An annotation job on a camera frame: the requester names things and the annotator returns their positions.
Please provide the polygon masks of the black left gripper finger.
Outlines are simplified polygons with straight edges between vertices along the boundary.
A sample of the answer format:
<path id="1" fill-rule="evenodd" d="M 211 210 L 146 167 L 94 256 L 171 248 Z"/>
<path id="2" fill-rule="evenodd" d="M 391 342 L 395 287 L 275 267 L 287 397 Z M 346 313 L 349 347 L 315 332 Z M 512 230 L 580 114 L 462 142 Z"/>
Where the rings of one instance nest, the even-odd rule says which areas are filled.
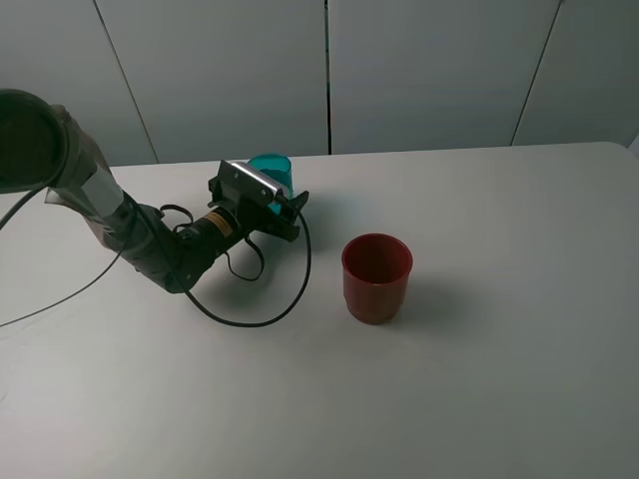
<path id="1" fill-rule="evenodd" d="M 297 226 L 296 221 L 302 219 L 302 209 L 308 200 L 308 191 L 292 199 L 278 193 L 275 196 L 275 205 L 280 207 L 280 211 L 276 213 L 270 206 L 260 207 L 256 231 L 293 242 L 300 234 L 300 227 Z"/>

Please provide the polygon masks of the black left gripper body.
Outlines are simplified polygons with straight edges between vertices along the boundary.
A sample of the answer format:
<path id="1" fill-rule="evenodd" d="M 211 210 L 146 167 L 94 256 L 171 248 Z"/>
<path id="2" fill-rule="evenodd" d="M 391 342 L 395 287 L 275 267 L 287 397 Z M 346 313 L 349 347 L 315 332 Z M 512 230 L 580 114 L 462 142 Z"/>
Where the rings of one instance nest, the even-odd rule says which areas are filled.
<path id="1" fill-rule="evenodd" d="M 212 199 L 211 210 L 205 214 L 205 220 L 214 225 L 223 235 L 248 235 L 256 231 L 260 205 L 245 199 L 234 202 L 214 193 L 216 177 L 208 182 Z"/>

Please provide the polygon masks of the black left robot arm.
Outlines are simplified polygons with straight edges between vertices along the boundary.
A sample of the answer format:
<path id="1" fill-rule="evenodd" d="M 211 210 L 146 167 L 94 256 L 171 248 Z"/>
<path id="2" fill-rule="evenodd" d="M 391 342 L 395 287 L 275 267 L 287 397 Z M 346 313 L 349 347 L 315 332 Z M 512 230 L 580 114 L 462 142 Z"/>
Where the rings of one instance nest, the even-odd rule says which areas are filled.
<path id="1" fill-rule="evenodd" d="M 242 162 L 221 162 L 209 181 L 210 211 L 169 228 L 164 212 L 134 201 L 102 166 L 95 142 L 33 94 L 1 93 L 1 191 L 45 191 L 95 227 L 101 243 L 170 293 L 190 290 L 215 261 L 251 233 L 293 241 L 309 195 Z"/>

